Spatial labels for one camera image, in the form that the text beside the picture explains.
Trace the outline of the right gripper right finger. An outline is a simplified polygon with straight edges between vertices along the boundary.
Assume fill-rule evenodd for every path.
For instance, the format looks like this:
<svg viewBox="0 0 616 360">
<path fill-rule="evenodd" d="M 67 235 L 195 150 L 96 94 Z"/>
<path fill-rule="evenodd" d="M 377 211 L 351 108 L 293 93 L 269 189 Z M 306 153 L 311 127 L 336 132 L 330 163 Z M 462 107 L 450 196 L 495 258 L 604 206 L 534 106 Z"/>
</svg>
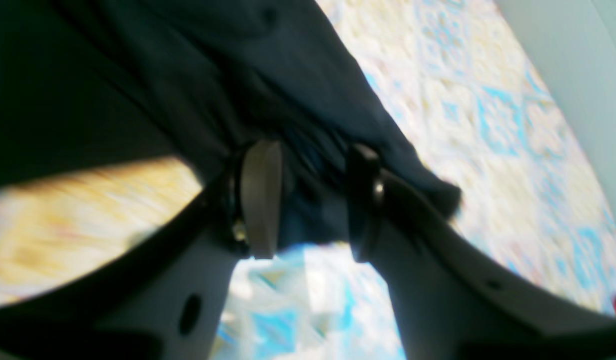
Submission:
<svg viewBox="0 0 616 360">
<path fill-rule="evenodd" d="M 409 360 L 616 360 L 616 318 L 497 264 L 364 145 L 347 155 L 347 211 L 354 260 L 386 281 Z"/>
</svg>

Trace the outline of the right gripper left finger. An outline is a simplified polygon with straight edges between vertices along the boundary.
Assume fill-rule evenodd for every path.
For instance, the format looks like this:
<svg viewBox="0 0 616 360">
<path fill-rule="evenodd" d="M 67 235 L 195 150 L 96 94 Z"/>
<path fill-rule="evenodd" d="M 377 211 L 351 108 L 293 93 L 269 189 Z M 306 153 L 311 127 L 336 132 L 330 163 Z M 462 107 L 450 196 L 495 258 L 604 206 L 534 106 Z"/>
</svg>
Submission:
<svg viewBox="0 0 616 360">
<path fill-rule="evenodd" d="M 0 360 L 204 360 L 232 273 L 277 250 L 282 148 L 258 141 L 147 240 L 51 292 L 0 307 Z"/>
</svg>

